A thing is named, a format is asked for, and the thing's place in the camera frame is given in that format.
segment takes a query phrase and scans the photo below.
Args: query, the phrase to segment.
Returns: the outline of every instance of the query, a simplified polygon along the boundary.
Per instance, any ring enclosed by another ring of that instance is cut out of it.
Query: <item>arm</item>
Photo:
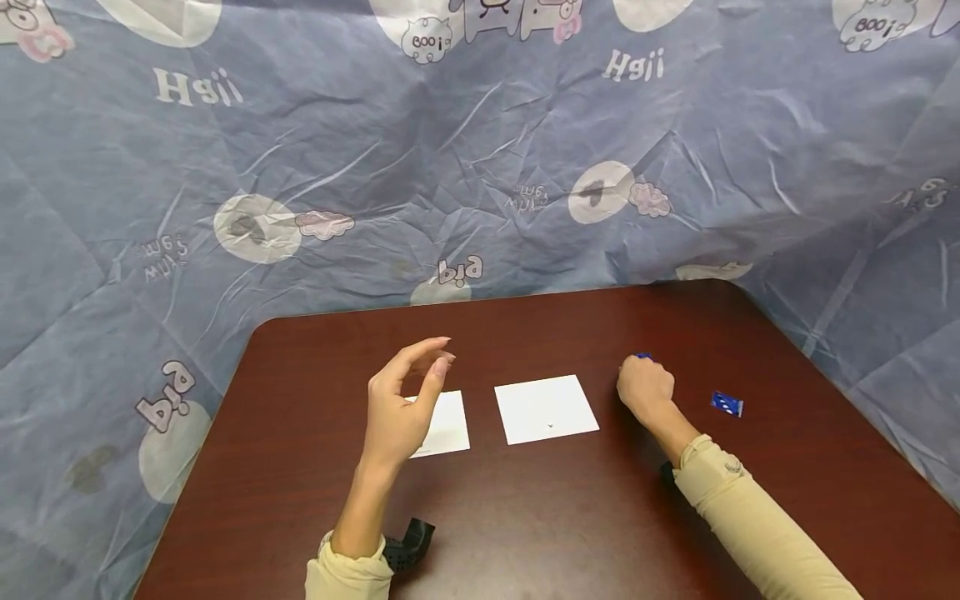
[[[307,563],[306,600],[386,600],[394,572],[383,558],[380,530],[390,490],[403,463],[423,444],[444,378],[455,356],[449,338],[404,348],[368,386],[363,455],[333,531]],[[409,372],[425,373],[416,402],[400,395]]]
[[[677,487],[765,598],[860,598],[740,461],[686,420],[671,399],[673,375],[631,356],[620,369],[617,390],[673,463]]]

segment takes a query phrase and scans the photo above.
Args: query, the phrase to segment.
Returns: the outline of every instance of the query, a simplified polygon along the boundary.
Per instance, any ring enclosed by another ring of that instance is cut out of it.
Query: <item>small blue object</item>
[[[728,415],[733,415],[738,419],[743,417],[743,400],[738,400],[735,397],[714,392],[713,400],[710,401],[710,405],[715,406]]]

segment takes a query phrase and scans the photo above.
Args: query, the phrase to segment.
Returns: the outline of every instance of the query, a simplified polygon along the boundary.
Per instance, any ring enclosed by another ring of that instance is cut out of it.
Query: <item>beige sleeve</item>
[[[351,559],[330,548],[330,532],[317,558],[306,564],[306,600],[387,600],[394,572],[383,558],[386,541],[373,556]]]
[[[768,600],[860,598],[853,585],[732,454],[710,436],[690,443],[677,487]]]

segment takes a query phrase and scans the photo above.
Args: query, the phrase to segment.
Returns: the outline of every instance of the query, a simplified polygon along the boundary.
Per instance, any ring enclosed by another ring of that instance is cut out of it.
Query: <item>wrist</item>
[[[684,417],[673,400],[666,400],[654,406],[646,407],[646,410],[637,411],[635,416],[641,425],[652,432],[668,429],[672,423],[676,423],[678,419]]]
[[[364,488],[389,489],[400,473],[400,465],[373,460],[367,455],[360,456],[353,471],[353,480]]]

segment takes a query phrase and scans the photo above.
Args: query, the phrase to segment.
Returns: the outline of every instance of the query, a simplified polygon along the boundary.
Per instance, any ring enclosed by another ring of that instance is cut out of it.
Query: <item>white card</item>
[[[507,444],[600,429],[576,375],[501,385],[493,390]]]
[[[413,402],[417,397],[408,397]],[[467,434],[467,415],[464,413],[464,398],[460,391],[443,392],[437,399],[437,406],[433,410],[433,419],[430,420],[430,429],[426,432],[423,445],[411,458],[458,452],[470,449],[470,438]]]

